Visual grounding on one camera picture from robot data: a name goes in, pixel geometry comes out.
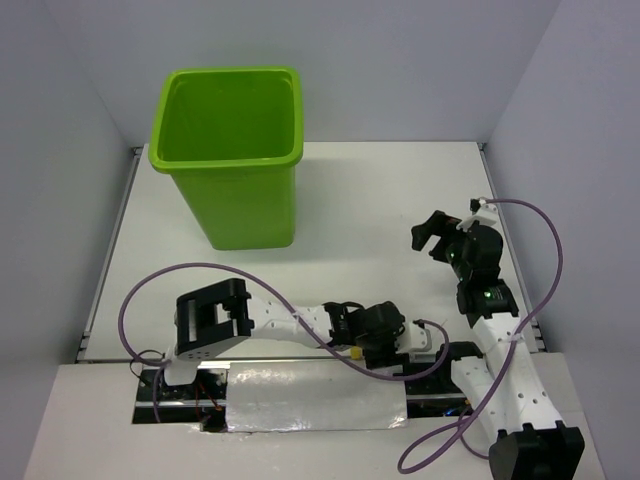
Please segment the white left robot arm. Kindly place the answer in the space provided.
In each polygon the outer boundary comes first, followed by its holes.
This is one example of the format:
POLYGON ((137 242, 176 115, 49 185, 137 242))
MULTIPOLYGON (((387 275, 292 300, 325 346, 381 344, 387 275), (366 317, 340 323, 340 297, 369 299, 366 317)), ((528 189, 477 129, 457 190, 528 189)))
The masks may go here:
POLYGON ((243 280, 232 278, 186 293, 176 300, 176 345, 160 376, 160 387, 175 399, 189 396, 198 366, 249 339, 287 341, 337 352, 362 350, 374 370, 397 365, 421 345, 416 326, 391 302, 364 308, 354 302, 328 302, 293 311, 252 296, 243 280))

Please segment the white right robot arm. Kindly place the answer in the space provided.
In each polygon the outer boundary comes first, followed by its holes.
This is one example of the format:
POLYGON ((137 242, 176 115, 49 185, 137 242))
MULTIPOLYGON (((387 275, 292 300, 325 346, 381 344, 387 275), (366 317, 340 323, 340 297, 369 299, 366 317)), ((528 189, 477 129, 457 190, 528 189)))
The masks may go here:
POLYGON ((469 412, 452 425, 452 443, 480 423, 491 445, 483 459, 495 479, 571 479, 585 449, 577 427, 565 424, 535 368, 523 331, 527 320, 501 277, 504 241, 492 205, 465 220, 435 211, 412 228, 412 247, 437 240, 430 257, 458 280, 459 312, 474 339, 442 348, 434 371, 446 391, 466 396, 469 412))

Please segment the clear bottle yellow cap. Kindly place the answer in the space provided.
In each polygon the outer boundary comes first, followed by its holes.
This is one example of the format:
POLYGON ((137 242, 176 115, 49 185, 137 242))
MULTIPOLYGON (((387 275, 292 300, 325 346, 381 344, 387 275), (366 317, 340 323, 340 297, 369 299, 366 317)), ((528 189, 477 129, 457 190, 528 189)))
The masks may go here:
POLYGON ((360 347, 352 347, 350 349, 350 358, 352 360, 363 360, 364 354, 360 347))

